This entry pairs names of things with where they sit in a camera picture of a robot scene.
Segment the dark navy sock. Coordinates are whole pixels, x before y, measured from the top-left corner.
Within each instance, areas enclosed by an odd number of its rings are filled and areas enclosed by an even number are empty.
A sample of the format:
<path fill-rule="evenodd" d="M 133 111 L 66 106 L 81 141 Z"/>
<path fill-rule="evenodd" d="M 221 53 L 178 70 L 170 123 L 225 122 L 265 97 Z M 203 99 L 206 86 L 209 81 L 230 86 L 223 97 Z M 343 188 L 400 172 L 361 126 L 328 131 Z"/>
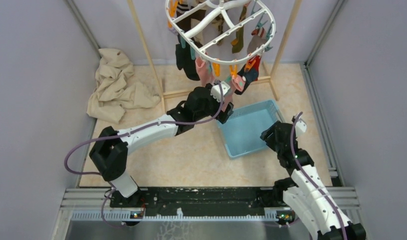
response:
<path fill-rule="evenodd" d="M 243 66 L 239 72 L 237 72 L 237 75 L 242 76 L 244 79 L 246 79 L 246 84 L 245 84 L 245 89 L 243 93 L 247 90 L 247 88 L 250 86 L 251 83 L 256 82 L 259 77 L 259 72 L 255 70 L 250 70 L 248 72 L 244 71 L 245 66 Z"/>

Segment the red sock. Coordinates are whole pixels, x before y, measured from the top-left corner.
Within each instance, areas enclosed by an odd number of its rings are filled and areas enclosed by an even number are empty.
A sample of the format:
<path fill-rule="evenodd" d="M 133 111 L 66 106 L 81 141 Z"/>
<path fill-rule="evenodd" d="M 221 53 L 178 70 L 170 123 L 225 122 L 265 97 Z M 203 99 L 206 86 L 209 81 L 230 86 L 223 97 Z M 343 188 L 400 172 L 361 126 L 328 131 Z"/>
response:
<path fill-rule="evenodd" d="M 255 71 L 259 72 L 260 63 L 261 63 L 261 55 L 257 54 L 246 62 L 245 66 L 244 66 L 244 72 L 246 73 L 246 72 L 249 72 L 250 70 L 255 70 Z"/>

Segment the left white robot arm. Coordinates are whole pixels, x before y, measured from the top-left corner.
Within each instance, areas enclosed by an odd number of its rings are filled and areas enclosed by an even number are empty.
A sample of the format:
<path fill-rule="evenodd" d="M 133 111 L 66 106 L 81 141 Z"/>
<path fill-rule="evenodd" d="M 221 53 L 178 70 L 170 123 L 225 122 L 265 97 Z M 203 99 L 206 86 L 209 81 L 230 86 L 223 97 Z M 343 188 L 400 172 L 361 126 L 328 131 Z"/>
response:
<path fill-rule="evenodd" d="M 195 125 L 217 120 L 224 124 L 234 105 L 227 96 L 232 93 L 224 81 L 198 86 L 175 108 L 161 117 L 139 126 L 115 130 L 106 127 L 89 152 L 89 157 L 105 182 L 121 194 L 129 207 L 137 206 L 142 194 L 127 172 L 127 159 L 137 149 L 156 141 L 181 135 Z"/>

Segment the white round clip hanger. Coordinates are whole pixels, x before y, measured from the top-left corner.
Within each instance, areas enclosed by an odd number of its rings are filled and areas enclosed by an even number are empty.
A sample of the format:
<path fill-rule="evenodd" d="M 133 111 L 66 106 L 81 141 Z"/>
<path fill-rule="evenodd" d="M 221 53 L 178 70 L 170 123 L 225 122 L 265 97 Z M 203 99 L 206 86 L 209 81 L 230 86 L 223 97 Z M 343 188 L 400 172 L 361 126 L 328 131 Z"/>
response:
<path fill-rule="evenodd" d="M 261 0 L 166 0 L 168 29 L 179 46 L 215 65 L 236 65 L 272 49 L 277 32 Z"/>

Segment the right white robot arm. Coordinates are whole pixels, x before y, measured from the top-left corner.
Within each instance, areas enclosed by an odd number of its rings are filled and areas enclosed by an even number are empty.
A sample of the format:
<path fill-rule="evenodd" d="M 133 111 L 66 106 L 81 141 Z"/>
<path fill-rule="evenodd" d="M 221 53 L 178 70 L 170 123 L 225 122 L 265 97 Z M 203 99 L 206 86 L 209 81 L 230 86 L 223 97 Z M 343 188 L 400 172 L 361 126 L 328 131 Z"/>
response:
<path fill-rule="evenodd" d="M 304 224 L 312 240 L 364 240 L 361 223 L 354 223 L 340 209 L 323 184 L 309 153 L 298 147 L 293 124 L 276 121 L 260 138 L 273 150 L 288 178 L 274 183 L 273 200 L 289 206 Z"/>

